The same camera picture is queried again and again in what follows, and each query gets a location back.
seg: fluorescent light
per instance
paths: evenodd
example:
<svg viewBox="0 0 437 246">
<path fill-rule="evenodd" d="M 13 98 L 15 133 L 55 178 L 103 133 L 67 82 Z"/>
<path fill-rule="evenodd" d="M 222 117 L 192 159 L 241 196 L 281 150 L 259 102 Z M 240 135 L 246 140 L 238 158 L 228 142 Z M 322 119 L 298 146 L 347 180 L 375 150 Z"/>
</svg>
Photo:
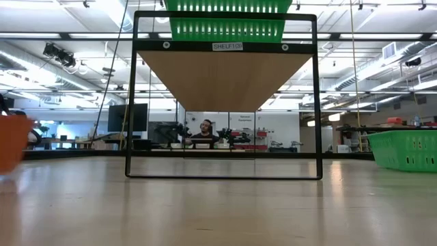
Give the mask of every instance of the fluorescent light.
<svg viewBox="0 0 437 246">
<path fill-rule="evenodd" d="M 88 87 L 83 86 L 83 85 L 81 85 L 80 83 L 77 83 L 77 82 L 74 82 L 74 81 L 72 81 L 72 80 L 66 79 L 65 77 L 63 77 L 62 79 L 63 79 L 64 81 L 67 81 L 67 82 L 69 82 L 69 83 L 71 83 L 71 84 L 73 84 L 73 85 L 75 85 L 75 86 L 81 88 L 82 90 L 89 90 Z"/>
<path fill-rule="evenodd" d="M 170 18 L 169 17 L 166 17 L 166 18 L 156 17 L 155 20 L 157 23 L 164 24 L 164 23 L 168 23 L 170 21 Z"/>
<path fill-rule="evenodd" d="M 380 33 L 367 33 L 367 34 L 354 34 L 356 39 L 418 39 L 422 37 L 420 33 L 392 33 L 392 34 L 380 34 Z M 340 39 L 352 39 L 352 34 L 341 34 Z"/>
<path fill-rule="evenodd" d="M 55 122 L 53 120 L 40 120 L 41 124 L 54 124 Z"/>
<path fill-rule="evenodd" d="M 171 38 L 171 33 L 159 33 L 159 38 Z"/>
<path fill-rule="evenodd" d="M 378 85 L 377 87 L 374 87 L 371 91 L 374 92 L 374 91 L 378 91 L 378 90 L 383 90 L 383 89 L 386 89 L 394 84 L 396 84 L 396 82 L 394 82 L 394 81 L 383 83 L 382 85 Z"/>
<path fill-rule="evenodd" d="M 58 33 L 0 33 L 0 38 L 61 38 Z"/>
<path fill-rule="evenodd" d="M 437 92 L 415 92 L 418 95 L 436 95 Z"/>
<path fill-rule="evenodd" d="M 285 39 L 312 39 L 313 35 L 311 33 L 284 33 L 282 38 Z M 328 39 L 330 38 L 329 33 L 318 33 L 318 39 Z"/>
<path fill-rule="evenodd" d="M 21 72 L 22 75 L 25 75 L 26 77 L 29 77 L 30 79 L 34 80 L 34 81 L 39 81 L 39 82 L 47 82 L 47 83 L 55 83 L 57 81 L 57 75 L 53 74 L 52 72 L 49 72 L 45 69 L 40 69 L 39 66 L 32 64 L 28 61 L 19 59 L 13 55 L 10 55 L 8 53 L 5 53 L 3 51 L 0 51 L 0 55 L 5 56 L 9 59 L 11 59 L 12 61 L 19 63 L 21 65 L 23 65 L 24 67 L 26 67 L 27 71 L 23 72 L 23 71 L 16 71 L 17 73 Z"/>
<path fill-rule="evenodd" d="M 51 93 L 52 90 L 12 90 L 13 92 Z"/>
<path fill-rule="evenodd" d="M 358 107 L 359 107 L 359 108 L 367 107 L 367 106 L 370 106 L 370 105 L 372 105 L 372 104 L 373 104 L 373 102 L 362 102 L 362 103 L 358 104 Z M 356 109 L 356 104 L 354 104 L 354 105 L 350 105 L 348 108 L 349 108 L 349 109 Z"/>
<path fill-rule="evenodd" d="M 410 92 L 370 92 L 370 94 L 382 94 L 382 95 L 402 95 L 402 94 L 409 94 Z"/>
<path fill-rule="evenodd" d="M 14 95 L 14 96 L 20 96 L 20 97 L 31 99 L 31 100 L 39 100 L 40 99 L 39 97 L 34 96 L 32 94 L 29 94 L 27 92 L 21 92 L 21 93 L 9 92 L 9 94 Z"/>
<path fill-rule="evenodd" d="M 378 103 L 388 103 L 392 100 L 395 100 L 396 98 L 399 98 L 399 96 L 392 96 L 390 98 L 385 98 L 384 100 L 379 101 Z"/>
<path fill-rule="evenodd" d="M 337 121 L 340 121 L 340 114 L 339 114 L 339 113 L 336 113 L 335 115 L 330 115 L 330 116 L 328 117 L 328 119 L 329 119 L 330 122 L 337 122 Z"/>
<path fill-rule="evenodd" d="M 410 91 L 417 91 L 417 90 L 423 90 L 423 89 L 427 89 L 427 88 L 434 87 L 434 86 L 437 86 L 437 79 L 433 80 L 433 81 L 420 83 L 418 85 L 410 87 L 409 89 L 410 89 Z"/>
<path fill-rule="evenodd" d="M 138 33 L 138 38 L 149 38 L 148 33 Z"/>
<path fill-rule="evenodd" d="M 117 39 L 118 33 L 70 33 L 71 38 L 108 38 L 108 39 Z M 121 39 L 129 39 L 132 38 L 132 33 L 121 33 Z"/>
</svg>

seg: green plastic basket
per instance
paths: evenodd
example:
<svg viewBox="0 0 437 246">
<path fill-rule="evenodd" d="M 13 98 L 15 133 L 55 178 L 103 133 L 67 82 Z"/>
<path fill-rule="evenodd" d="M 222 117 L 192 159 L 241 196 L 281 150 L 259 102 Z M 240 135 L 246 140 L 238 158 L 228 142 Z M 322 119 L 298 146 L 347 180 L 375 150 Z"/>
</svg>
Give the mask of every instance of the green plastic basket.
<svg viewBox="0 0 437 246">
<path fill-rule="evenodd" d="M 437 131 L 387 131 L 368 135 L 376 164 L 409 172 L 437 172 Z"/>
<path fill-rule="evenodd" d="M 171 11 L 286 13 L 292 0 L 167 0 Z M 276 42 L 282 41 L 284 20 L 170 18 L 176 41 Z"/>
</svg>

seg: ceiling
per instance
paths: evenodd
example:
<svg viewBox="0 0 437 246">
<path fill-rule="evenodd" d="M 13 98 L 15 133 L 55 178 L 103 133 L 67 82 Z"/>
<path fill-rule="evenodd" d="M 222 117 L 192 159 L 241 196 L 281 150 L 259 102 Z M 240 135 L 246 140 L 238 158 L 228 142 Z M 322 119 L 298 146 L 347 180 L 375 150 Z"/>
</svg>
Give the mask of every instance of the ceiling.
<svg viewBox="0 0 437 246">
<path fill-rule="evenodd" d="M 419 11 L 421 1 L 405 0 L 405 1 L 389 1 L 389 0 L 363 0 L 353 1 L 352 16 L 354 31 L 356 33 L 434 33 L 437 32 L 437 22 L 435 16 L 437 14 L 437 0 L 427 0 L 427 7 L 423 11 Z M 363 3 L 363 9 L 359 10 L 359 3 Z M 6 23 L 0 26 L 1 32 L 81 32 L 81 33 L 116 33 L 119 31 L 119 23 L 117 18 L 123 14 L 123 0 L 95 0 L 88 1 L 89 8 L 83 6 L 82 1 L 75 0 L 11 0 L 0 1 L 0 23 Z M 294 1 L 289 9 L 290 13 L 316 14 L 318 16 L 318 31 L 329 33 L 350 33 L 351 32 L 351 13 L 349 0 L 301 0 L 300 9 L 297 6 L 298 1 Z M 133 13 L 136 10 L 161 10 L 159 1 L 129 1 L 128 15 L 133 18 Z M 162 23 L 163 20 L 141 19 L 139 30 L 142 32 L 166 33 L 170 32 L 168 22 Z M 311 31 L 310 23 L 299 23 L 296 21 L 288 21 L 285 25 L 285 32 L 309 32 Z M 117 49 L 115 61 L 113 64 L 113 77 L 111 78 L 109 88 L 115 89 L 117 85 L 123 85 L 124 90 L 127 90 L 127 84 L 130 76 L 130 62 L 132 60 L 131 41 L 120 41 L 118 46 L 116 41 L 104 40 L 99 41 L 74 41 L 74 40 L 26 40 L 7 38 L 0 42 L 7 42 L 20 50 L 48 62 L 58 69 L 57 74 L 70 74 L 71 80 L 81 80 L 84 83 L 89 83 L 93 90 L 96 88 L 105 88 L 106 83 L 101 80 L 104 78 L 102 68 L 111 67 L 111 62 L 114 50 Z M 61 49 L 65 49 L 74 53 L 78 64 L 85 64 L 79 70 L 77 68 L 71 70 L 62 70 L 59 63 L 49 60 L 42 54 L 47 42 L 53 42 Z M 369 61 L 372 61 L 382 55 L 382 48 L 390 44 L 381 40 L 379 42 L 341 42 L 341 41 L 323 41 L 320 40 L 319 46 L 319 63 L 320 63 L 320 87 L 321 90 L 331 90 L 336 85 L 340 78 L 354 72 L 356 67 L 365 66 Z M 413 73 L 418 69 L 431 66 L 437 58 L 434 54 L 434 49 L 422 51 L 423 64 L 417 67 L 405 67 L 401 72 L 399 63 L 393 63 L 386 66 L 380 72 L 372 74 L 363 79 L 365 82 L 360 82 L 360 90 L 371 90 L 377 85 L 392 81 L 400 76 L 405 76 L 405 72 Z M 166 90 L 166 87 L 160 82 L 159 78 L 151 73 L 147 64 L 141 63 L 139 56 L 136 57 L 137 64 L 137 86 L 138 90 Z M 280 88 L 280 90 L 312 90 L 313 77 L 311 72 L 311 60 L 306 63 L 290 80 Z M 3 89 L 17 89 L 11 86 L 4 85 Z M 396 87 L 387 87 L 385 89 L 399 90 Z M 354 87 L 347 87 L 344 90 L 355 90 Z M 127 93 L 118 94 L 121 99 L 126 98 Z M 22 98 L 8 94 L 12 98 Z M 148 93 L 137 94 L 138 98 L 148 97 Z M 172 95 L 166 93 L 152 93 L 152 97 L 171 100 Z M 288 99 L 293 99 L 293 103 L 299 103 L 300 99 L 306 100 L 305 96 L 311 97 L 311 93 L 298 94 L 275 94 L 266 103 L 272 108 L 272 103 L 277 105 L 278 109 L 284 108 L 284 103 L 288 103 Z M 345 106 L 353 103 L 353 96 L 348 98 L 349 94 L 330 95 L 323 98 L 325 105 L 332 102 L 340 102 L 347 100 Z"/>
</svg>

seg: red object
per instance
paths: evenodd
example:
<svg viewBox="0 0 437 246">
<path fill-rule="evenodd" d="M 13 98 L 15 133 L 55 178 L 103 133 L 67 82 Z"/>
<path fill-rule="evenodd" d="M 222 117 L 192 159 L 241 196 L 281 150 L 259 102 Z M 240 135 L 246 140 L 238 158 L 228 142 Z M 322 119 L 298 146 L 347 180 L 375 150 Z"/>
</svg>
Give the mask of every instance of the red object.
<svg viewBox="0 0 437 246">
<path fill-rule="evenodd" d="M 402 119 L 399 117 L 387 118 L 387 123 L 388 124 L 402 124 Z"/>
<path fill-rule="evenodd" d="M 23 157 L 32 121 L 22 115 L 0 115 L 0 174 L 14 171 Z"/>
</svg>

